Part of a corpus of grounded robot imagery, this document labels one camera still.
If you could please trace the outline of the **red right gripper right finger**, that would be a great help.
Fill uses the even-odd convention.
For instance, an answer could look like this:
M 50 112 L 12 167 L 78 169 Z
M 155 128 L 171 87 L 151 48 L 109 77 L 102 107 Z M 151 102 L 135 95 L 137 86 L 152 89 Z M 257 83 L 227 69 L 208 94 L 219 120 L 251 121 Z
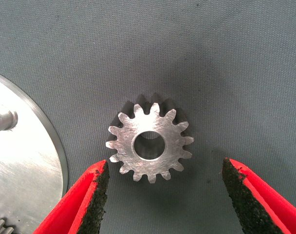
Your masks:
M 296 234 L 296 207 L 248 166 L 226 157 L 222 178 L 245 234 Z

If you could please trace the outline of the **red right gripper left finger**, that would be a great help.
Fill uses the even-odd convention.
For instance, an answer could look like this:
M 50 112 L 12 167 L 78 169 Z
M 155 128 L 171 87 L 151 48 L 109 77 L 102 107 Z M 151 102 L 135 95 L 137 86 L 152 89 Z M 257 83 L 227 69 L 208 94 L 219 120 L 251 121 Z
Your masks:
M 109 167 L 90 166 L 35 229 L 35 234 L 98 234 L 105 213 Z

